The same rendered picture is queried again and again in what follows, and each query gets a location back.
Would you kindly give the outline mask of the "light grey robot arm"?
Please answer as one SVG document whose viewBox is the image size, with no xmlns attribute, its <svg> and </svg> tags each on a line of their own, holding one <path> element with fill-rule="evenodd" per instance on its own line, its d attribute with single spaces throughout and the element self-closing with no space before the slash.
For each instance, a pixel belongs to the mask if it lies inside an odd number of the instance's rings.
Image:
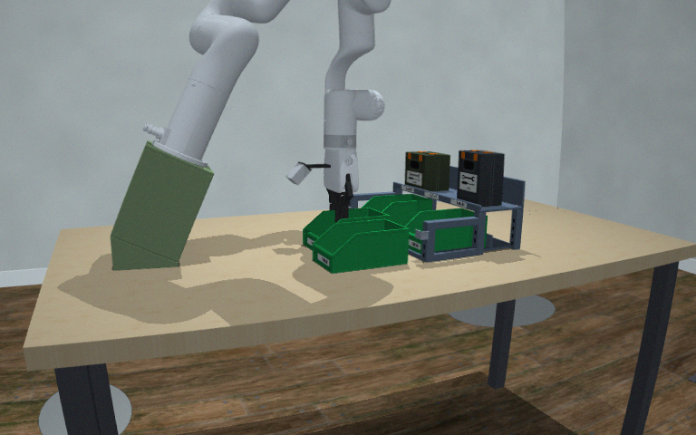
<svg viewBox="0 0 696 435">
<path fill-rule="evenodd" d="M 152 142 L 154 147 L 200 167 L 208 165 L 203 155 L 237 79 L 258 47 L 259 35 L 251 23 L 271 22 L 289 1 L 209 2 L 189 32 L 192 48 L 203 56 L 168 127 L 144 125 L 143 131 L 159 139 Z M 345 90 L 345 76 L 354 61 L 374 48 L 374 14 L 384 12 L 390 3 L 338 0 L 340 47 L 325 76 L 324 147 L 355 148 L 357 121 L 373 121 L 383 114 L 383 97 L 373 90 Z"/>
</svg>

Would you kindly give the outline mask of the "green bin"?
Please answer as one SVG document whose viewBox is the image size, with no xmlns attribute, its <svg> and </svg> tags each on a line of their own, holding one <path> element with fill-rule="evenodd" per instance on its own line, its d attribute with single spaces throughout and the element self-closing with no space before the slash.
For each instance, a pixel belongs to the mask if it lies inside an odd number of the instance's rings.
<svg viewBox="0 0 696 435">
<path fill-rule="evenodd" d="M 387 219 L 334 223 L 315 240 L 315 263 L 332 274 L 405 265 L 409 233 Z"/>
<path fill-rule="evenodd" d="M 420 211 L 432 210 L 432 199 L 414 194 L 373 196 L 361 208 L 372 208 L 390 215 L 391 222 L 405 227 Z"/>
<path fill-rule="evenodd" d="M 351 208 L 348 218 L 342 218 L 337 223 L 354 222 L 364 220 L 387 219 L 390 215 L 384 214 L 372 208 Z M 313 250 L 313 242 L 318 239 L 335 222 L 335 210 L 321 212 L 306 227 L 304 232 L 305 246 Z"/>
<path fill-rule="evenodd" d="M 415 229 L 422 232 L 422 223 L 427 220 L 474 217 L 474 212 L 464 208 L 420 211 L 405 227 L 410 229 L 409 249 L 421 254 L 422 240 L 415 238 Z M 486 247 L 488 216 L 486 216 L 484 248 Z M 436 229 L 435 251 L 472 247 L 473 226 Z M 435 252 L 434 251 L 434 252 Z"/>
</svg>

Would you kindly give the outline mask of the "olive green tool case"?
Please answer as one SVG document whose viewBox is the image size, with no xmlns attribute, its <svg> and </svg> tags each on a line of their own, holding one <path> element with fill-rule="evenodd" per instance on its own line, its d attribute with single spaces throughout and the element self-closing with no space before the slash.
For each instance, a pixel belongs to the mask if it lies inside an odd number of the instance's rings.
<svg viewBox="0 0 696 435">
<path fill-rule="evenodd" d="M 416 153 L 416 154 L 415 154 Z M 405 157 L 405 185 L 428 191 L 450 187 L 450 155 L 431 151 L 408 151 Z"/>
</svg>

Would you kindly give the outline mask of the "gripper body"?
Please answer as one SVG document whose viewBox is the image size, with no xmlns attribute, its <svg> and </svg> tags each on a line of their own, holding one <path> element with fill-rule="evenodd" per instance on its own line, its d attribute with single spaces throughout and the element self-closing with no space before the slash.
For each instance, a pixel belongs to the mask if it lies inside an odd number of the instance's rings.
<svg viewBox="0 0 696 435">
<path fill-rule="evenodd" d="M 356 147 L 324 147 L 324 149 L 324 164 L 331 165 L 331 168 L 324 168 L 324 186 L 331 191 L 342 193 L 345 190 L 346 174 L 350 174 L 353 192 L 357 192 L 358 162 Z"/>
</svg>

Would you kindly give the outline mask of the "black tool case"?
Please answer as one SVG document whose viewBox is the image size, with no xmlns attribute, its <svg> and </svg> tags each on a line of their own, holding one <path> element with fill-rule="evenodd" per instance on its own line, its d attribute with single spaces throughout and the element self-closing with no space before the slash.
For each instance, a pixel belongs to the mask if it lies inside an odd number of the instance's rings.
<svg viewBox="0 0 696 435">
<path fill-rule="evenodd" d="M 502 205 L 505 154 L 494 153 L 459 150 L 458 199 L 482 207 Z"/>
</svg>

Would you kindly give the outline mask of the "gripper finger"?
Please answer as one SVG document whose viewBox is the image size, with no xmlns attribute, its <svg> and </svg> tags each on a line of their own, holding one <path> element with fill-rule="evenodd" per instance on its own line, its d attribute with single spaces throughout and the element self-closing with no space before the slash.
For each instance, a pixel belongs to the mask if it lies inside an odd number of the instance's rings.
<svg viewBox="0 0 696 435">
<path fill-rule="evenodd" d="M 337 206 L 336 192 L 331 191 L 330 189 L 326 189 L 326 190 L 329 194 L 330 210 L 335 210 L 335 206 Z"/>
<path fill-rule="evenodd" d="M 350 174 L 346 174 L 345 192 L 337 193 L 337 206 L 335 206 L 335 222 L 342 218 L 348 218 L 350 199 L 353 198 L 353 188 Z M 341 197 L 341 195 L 344 195 Z"/>
</svg>

